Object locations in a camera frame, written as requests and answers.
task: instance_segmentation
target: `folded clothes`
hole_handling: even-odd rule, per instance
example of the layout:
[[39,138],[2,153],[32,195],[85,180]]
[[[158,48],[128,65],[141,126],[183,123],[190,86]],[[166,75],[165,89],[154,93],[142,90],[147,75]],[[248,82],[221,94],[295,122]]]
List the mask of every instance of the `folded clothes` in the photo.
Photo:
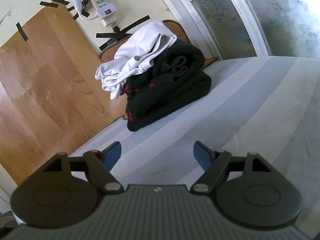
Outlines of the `folded clothes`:
[[201,67],[202,52],[177,40],[146,72],[124,84],[128,129],[137,131],[208,94],[211,78]]
[[152,21],[137,30],[115,53],[114,60],[102,63],[95,78],[101,79],[102,89],[111,91],[110,99],[122,92],[127,78],[141,74],[153,66],[153,59],[177,40],[163,22]]

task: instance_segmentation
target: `door frame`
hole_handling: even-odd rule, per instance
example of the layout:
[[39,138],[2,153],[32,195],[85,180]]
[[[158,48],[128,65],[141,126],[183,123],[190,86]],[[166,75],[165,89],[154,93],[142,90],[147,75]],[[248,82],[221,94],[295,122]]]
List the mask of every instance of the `door frame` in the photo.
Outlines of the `door frame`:
[[[204,53],[205,57],[219,57],[223,59],[216,42],[210,34],[207,26],[192,4],[192,0],[163,0],[172,11],[177,21],[186,31],[192,44],[196,45]],[[270,49],[262,28],[256,20],[248,3],[245,0],[231,0],[235,6],[248,35],[253,44],[257,56],[269,56]]]

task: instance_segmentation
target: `wooden panel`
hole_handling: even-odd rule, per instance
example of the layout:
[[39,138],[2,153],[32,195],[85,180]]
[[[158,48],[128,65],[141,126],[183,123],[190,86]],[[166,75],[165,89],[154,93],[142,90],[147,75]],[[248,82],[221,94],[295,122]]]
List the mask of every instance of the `wooden panel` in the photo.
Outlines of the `wooden panel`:
[[124,114],[94,79],[101,60],[66,10],[45,7],[0,48],[0,163],[17,184]]

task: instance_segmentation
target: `screw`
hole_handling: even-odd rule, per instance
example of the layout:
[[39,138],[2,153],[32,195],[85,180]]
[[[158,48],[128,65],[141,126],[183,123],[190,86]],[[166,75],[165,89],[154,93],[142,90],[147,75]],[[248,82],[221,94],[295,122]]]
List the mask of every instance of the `screw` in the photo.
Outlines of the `screw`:
[[206,184],[195,184],[192,188],[195,192],[207,192],[209,190],[209,186]]
[[121,185],[117,182],[109,182],[104,185],[104,188],[108,191],[117,191],[121,188]]

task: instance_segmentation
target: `black tape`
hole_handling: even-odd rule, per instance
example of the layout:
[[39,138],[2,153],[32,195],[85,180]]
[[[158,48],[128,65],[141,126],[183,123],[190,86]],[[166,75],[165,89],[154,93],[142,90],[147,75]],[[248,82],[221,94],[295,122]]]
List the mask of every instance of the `black tape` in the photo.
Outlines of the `black tape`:
[[77,13],[75,16],[73,16],[73,19],[76,20],[76,19],[78,19],[78,17],[79,17],[79,15]]
[[86,12],[86,11],[82,11],[81,14],[85,17],[89,17],[90,13]]
[[114,38],[114,33],[97,33],[96,38]]
[[147,21],[147,20],[149,20],[149,19],[150,19],[150,16],[147,15],[147,16],[141,18],[140,20],[134,22],[133,24],[130,24],[128,27],[125,27],[125,28],[121,31],[121,33],[122,33],[122,32],[123,32],[123,33],[126,33],[127,31],[131,30],[131,29],[134,28],[135,26],[138,26],[139,24],[141,24],[141,23],[143,23],[143,22],[145,22],[145,21]]
[[22,30],[22,27],[20,25],[20,23],[16,24],[16,27],[18,28],[19,33],[21,34],[22,38],[24,39],[24,41],[28,40],[28,36],[26,35],[26,33]]
[[[106,47],[109,47],[111,44],[122,40],[123,38],[129,36],[130,34],[127,34],[126,32],[129,31],[130,29],[134,28],[135,26],[138,26],[139,24],[147,21],[150,19],[150,16],[147,15],[143,18],[141,18],[138,21],[135,21],[133,24],[130,24],[128,27],[125,27],[122,31],[116,32],[116,33],[97,33],[96,38],[110,38],[107,42],[102,44],[99,49],[103,51]],[[116,28],[114,27],[113,30],[117,31],[119,30],[119,27]]]
[[50,1],[62,3],[62,4],[64,4],[64,5],[68,5],[68,4],[70,3],[70,2],[65,1],[65,0],[50,0]]
[[[83,16],[85,16],[85,17],[89,17],[89,15],[90,15],[90,13],[88,13],[88,12],[86,12],[86,11],[83,11],[82,13],[81,13]],[[74,20],[76,20],[76,19],[78,19],[78,17],[79,17],[79,14],[77,13],[74,17],[73,17],[73,19]]]
[[44,1],[41,1],[40,5],[49,6],[49,7],[55,7],[55,8],[58,7],[57,3],[50,3],[50,2],[44,2]]
[[68,8],[68,12],[71,12],[72,10],[74,10],[75,9],[75,7],[74,6],[72,6],[72,7],[69,7]]
[[116,39],[115,38],[111,38],[110,40],[108,40],[107,42],[103,43],[99,49],[101,51],[103,51],[105,48],[109,47],[111,44],[115,43],[116,42]]

